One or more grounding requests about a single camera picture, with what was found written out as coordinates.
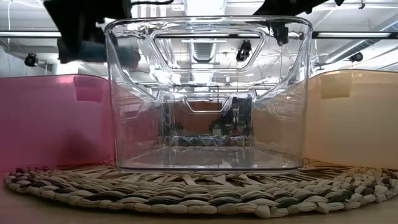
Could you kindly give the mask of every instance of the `security camera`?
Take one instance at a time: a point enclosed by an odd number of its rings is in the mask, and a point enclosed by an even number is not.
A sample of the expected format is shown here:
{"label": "security camera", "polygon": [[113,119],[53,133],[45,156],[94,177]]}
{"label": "security camera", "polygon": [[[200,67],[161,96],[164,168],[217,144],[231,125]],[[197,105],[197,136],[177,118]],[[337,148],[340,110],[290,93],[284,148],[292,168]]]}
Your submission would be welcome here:
{"label": "security camera", "polygon": [[244,40],[236,54],[237,62],[244,62],[250,56],[251,44],[250,40]]}
{"label": "security camera", "polygon": [[25,58],[25,65],[28,67],[36,67],[38,64],[38,60],[35,53],[29,53]]}
{"label": "security camera", "polygon": [[360,62],[363,60],[363,54],[361,52],[358,52],[358,53],[352,55],[348,60],[350,62]]}

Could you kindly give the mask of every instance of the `beige plastic panel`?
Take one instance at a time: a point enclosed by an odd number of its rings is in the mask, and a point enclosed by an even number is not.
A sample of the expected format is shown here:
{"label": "beige plastic panel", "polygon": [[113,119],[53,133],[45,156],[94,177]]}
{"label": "beige plastic panel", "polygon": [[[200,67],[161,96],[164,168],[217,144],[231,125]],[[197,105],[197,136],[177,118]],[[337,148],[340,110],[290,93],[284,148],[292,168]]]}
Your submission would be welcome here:
{"label": "beige plastic panel", "polygon": [[[300,143],[288,135],[300,124],[256,109],[252,116],[257,144],[283,143],[278,151],[290,154]],[[306,130],[305,157],[398,169],[398,73],[341,70],[311,78]]]}

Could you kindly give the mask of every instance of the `clear plastic container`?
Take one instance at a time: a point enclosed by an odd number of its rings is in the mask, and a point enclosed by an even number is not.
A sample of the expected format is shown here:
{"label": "clear plastic container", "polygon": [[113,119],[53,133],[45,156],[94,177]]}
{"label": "clear plastic container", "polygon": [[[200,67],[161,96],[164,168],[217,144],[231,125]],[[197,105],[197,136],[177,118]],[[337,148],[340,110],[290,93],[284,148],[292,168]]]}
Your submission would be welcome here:
{"label": "clear plastic container", "polygon": [[105,33],[118,167],[302,166],[308,21],[130,19],[109,24]]}

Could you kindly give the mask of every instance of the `round woven placemat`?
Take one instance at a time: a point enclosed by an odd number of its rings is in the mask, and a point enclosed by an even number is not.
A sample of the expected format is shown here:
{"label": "round woven placemat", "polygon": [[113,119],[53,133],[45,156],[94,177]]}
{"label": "round woven placemat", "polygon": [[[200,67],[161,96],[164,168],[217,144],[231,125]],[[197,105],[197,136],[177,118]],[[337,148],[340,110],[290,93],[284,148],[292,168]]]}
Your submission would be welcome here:
{"label": "round woven placemat", "polygon": [[383,202],[398,191],[397,171],[306,160],[292,174],[254,172],[137,173],[112,165],[16,169],[6,186],[76,207],[152,213],[254,213],[261,218],[329,213]]}

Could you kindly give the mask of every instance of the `pink plastic panel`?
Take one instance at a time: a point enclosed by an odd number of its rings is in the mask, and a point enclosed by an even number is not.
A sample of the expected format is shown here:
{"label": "pink plastic panel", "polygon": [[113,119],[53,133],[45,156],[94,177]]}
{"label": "pink plastic panel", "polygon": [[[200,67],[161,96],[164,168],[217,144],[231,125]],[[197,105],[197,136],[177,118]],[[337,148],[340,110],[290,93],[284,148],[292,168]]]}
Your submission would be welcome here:
{"label": "pink plastic panel", "polygon": [[114,159],[109,84],[103,78],[0,78],[0,104],[0,170]]}

